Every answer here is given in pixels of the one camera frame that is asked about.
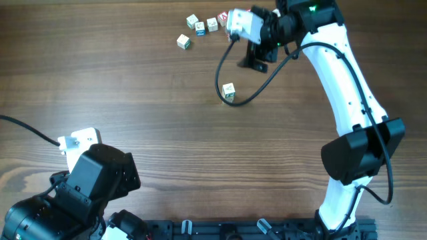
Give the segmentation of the green-sided wooden tower block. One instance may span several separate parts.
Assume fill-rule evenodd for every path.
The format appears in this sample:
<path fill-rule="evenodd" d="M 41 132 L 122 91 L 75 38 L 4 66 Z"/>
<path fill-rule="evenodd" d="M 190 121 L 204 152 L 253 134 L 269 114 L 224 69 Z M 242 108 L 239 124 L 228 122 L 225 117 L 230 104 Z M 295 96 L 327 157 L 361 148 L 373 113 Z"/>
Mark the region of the green-sided wooden tower block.
<path fill-rule="evenodd" d="M 222 85 L 222 97 L 224 99 L 234 98 L 235 95 L 236 95 L 236 90 L 234 88 L 233 83 L 226 83 L 226 84 Z"/>

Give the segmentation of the orange-sided bird block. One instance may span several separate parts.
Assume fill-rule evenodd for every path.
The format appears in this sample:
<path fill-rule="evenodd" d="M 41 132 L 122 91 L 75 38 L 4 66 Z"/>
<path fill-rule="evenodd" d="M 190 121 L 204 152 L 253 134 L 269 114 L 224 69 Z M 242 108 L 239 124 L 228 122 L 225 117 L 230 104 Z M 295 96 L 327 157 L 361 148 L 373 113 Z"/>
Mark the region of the orange-sided bird block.
<path fill-rule="evenodd" d="M 223 100 L 223 103 L 233 103 L 234 102 L 234 97 L 227 97 Z"/>

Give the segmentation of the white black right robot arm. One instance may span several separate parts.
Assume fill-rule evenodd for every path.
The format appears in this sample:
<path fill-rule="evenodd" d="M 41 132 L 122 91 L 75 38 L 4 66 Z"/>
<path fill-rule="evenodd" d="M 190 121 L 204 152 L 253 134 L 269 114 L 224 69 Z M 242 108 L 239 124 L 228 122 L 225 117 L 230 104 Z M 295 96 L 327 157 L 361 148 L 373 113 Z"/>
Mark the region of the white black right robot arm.
<path fill-rule="evenodd" d="M 405 126 L 380 106 L 353 56 L 344 17 L 335 1 L 278 1 L 276 11 L 253 6 L 233 9 L 226 23 L 231 41 L 248 40 L 242 67 L 265 71 L 280 47 L 295 43 L 287 60 L 304 54 L 330 102 L 338 138 L 324 145 L 321 159 L 330 180 L 318 209 L 316 235 L 335 239 L 356 230 L 361 194 L 391 157 Z"/>

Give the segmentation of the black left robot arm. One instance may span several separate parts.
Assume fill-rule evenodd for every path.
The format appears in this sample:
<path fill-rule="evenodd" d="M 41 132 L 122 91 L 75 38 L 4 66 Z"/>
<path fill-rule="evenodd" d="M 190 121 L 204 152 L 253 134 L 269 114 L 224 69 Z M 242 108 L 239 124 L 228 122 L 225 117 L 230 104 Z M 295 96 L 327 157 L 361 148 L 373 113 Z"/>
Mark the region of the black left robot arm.
<path fill-rule="evenodd" d="M 133 155 L 101 143 L 49 180 L 48 190 L 8 210 L 2 239 L 101 239 L 107 204 L 141 187 Z"/>

